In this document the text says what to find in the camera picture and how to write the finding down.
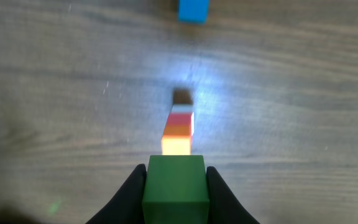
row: blue cube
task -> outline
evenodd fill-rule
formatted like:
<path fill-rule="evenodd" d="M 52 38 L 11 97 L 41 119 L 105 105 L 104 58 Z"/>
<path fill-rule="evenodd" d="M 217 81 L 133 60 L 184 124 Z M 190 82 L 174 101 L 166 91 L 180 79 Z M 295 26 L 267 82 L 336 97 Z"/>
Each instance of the blue cube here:
<path fill-rule="evenodd" d="M 205 23 L 209 0 L 179 0 L 179 21 Z"/>

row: wooden surface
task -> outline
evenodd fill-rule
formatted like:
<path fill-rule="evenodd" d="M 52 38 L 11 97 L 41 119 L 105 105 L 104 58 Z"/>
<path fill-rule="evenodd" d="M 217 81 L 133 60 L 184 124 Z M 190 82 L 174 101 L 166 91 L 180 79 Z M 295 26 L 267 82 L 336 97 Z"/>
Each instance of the wooden surface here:
<path fill-rule="evenodd" d="M 160 154 L 184 87 L 193 153 L 259 222 L 358 223 L 358 1 L 212 1 L 204 26 L 174 8 L 0 0 L 0 207 L 86 222 Z"/>

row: green cube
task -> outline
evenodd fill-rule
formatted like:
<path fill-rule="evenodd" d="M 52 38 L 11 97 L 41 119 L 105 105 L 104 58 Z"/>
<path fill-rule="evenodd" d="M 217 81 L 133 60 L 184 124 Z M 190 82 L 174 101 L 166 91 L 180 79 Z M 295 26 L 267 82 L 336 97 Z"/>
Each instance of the green cube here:
<path fill-rule="evenodd" d="M 203 156 L 150 156 L 145 224 L 206 224 L 209 197 Z"/>

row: wood grain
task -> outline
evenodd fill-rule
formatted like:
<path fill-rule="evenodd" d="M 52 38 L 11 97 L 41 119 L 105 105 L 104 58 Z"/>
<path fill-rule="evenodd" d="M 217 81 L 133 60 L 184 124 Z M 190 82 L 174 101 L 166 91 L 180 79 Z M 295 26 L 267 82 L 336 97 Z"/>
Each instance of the wood grain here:
<path fill-rule="evenodd" d="M 0 0 L 0 207 L 86 222 L 189 88 L 193 153 L 259 222 L 358 223 L 358 1 L 211 1 L 204 26 L 174 8 Z"/>

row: green light spot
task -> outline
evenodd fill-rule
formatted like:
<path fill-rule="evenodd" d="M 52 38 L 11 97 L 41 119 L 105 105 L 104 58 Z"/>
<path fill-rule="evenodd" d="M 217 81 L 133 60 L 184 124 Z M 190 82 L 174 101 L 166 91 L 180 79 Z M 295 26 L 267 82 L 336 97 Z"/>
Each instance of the green light spot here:
<path fill-rule="evenodd" d="M 61 204 L 62 200 L 57 200 L 56 202 L 54 202 L 53 204 L 51 204 L 49 206 L 49 215 L 55 215 L 57 213 L 57 211 L 59 210 L 60 204 Z"/>

